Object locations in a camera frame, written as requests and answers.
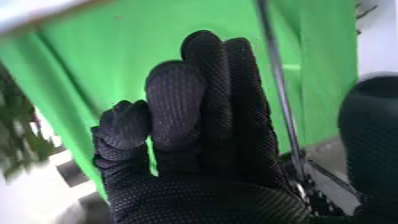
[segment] white surface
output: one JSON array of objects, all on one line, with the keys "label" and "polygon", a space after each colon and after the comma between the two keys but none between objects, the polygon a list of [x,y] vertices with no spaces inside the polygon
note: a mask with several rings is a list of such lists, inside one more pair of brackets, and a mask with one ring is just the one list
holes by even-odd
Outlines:
[{"label": "white surface", "polygon": [[0,223],[53,224],[76,202],[74,194],[51,164],[23,173],[10,184],[0,176]]},{"label": "white surface", "polygon": [[357,38],[358,75],[398,72],[398,4],[396,0],[360,0],[362,7],[378,5],[358,20],[362,34]]},{"label": "white surface", "polygon": [[87,0],[0,0],[0,33]]},{"label": "white surface", "polygon": [[67,163],[71,161],[71,151],[65,150],[60,153],[56,153],[51,157],[49,157],[49,161],[51,164],[55,166],[62,165],[64,163]]}]

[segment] black glove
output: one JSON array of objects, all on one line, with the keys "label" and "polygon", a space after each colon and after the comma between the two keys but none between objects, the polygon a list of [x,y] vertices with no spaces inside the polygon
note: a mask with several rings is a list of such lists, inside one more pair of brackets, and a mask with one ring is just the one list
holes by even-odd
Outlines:
[{"label": "black glove", "polygon": [[199,31],[181,55],[151,71],[147,105],[122,101],[92,128],[113,223],[364,223],[309,217],[289,191],[247,40]]}]

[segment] green backdrop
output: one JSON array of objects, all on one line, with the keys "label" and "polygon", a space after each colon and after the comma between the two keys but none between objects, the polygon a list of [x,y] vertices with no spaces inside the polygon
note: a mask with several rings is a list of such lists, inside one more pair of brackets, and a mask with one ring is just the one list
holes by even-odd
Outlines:
[{"label": "green backdrop", "polygon": [[[357,79],[355,4],[273,0],[275,29],[300,144],[337,134],[335,115]],[[0,41],[0,59],[103,193],[88,128],[120,99],[143,98],[152,66],[179,57],[199,29],[252,42],[280,151],[289,151],[275,85],[250,0],[117,0]]]}]

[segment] metal pole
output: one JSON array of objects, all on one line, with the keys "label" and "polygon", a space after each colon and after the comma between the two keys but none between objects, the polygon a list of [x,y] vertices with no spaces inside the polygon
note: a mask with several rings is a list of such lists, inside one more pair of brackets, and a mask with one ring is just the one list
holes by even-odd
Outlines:
[{"label": "metal pole", "polygon": [[289,100],[287,100],[287,94],[286,94],[284,71],[282,71],[275,36],[273,36],[273,31],[270,26],[270,17],[266,13],[266,9],[268,9],[266,3],[268,3],[268,0],[257,0],[257,11],[259,11],[259,17],[263,22],[268,58],[270,58],[271,73],[273,73],[273,79],[275,79],[275,85],[277,85],[277,96],[279,96],[279,103],[282,107],[286,130],[287,130],[287,136],[289,136],[291,162],[293,162],[293,166],[296,170],[298,180],[303,181],[303,164],[300,161],[300,146],[298,146],[298,139],[296,139],[295,119],[293,119]]}]

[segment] finger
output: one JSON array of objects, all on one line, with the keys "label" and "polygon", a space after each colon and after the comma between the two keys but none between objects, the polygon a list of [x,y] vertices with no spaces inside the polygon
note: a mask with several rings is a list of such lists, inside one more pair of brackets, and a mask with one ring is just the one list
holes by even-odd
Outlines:
[{"label": "finger", "polygon": [[223,44],[207,31],[195,32],[181,46],[183,60],[199,67],[206,79],[202,101],[202,137],[204,141],[231,138],[229,75]]},{"label": "finger", "polygon": [[99,127],[92,128],[94,163],[104,176],[124,170],[149,174],[145,138],[149,135],[149,111],[143,101],[120,101],[103,112]]},{"label": "finger", "polygon": [[181,61],[156,66],[145,81],[158,174],[199,173],[199,128],[204,79]]},{"label": "finger", "polygon": [[209,31],[195,32],[181,46],[183,60],[199,67],[206,79],[200,114],[200,166],[206,174],[234,176],[231,82],[227,56],[222,41]]},{"label": "finger", "polygon": [[239,174],[245,181],[271,188],[286,188],[287,181],[277,161],[277,137],[270,121],[270,107],[247,39],[229,40],[225,50]]}]

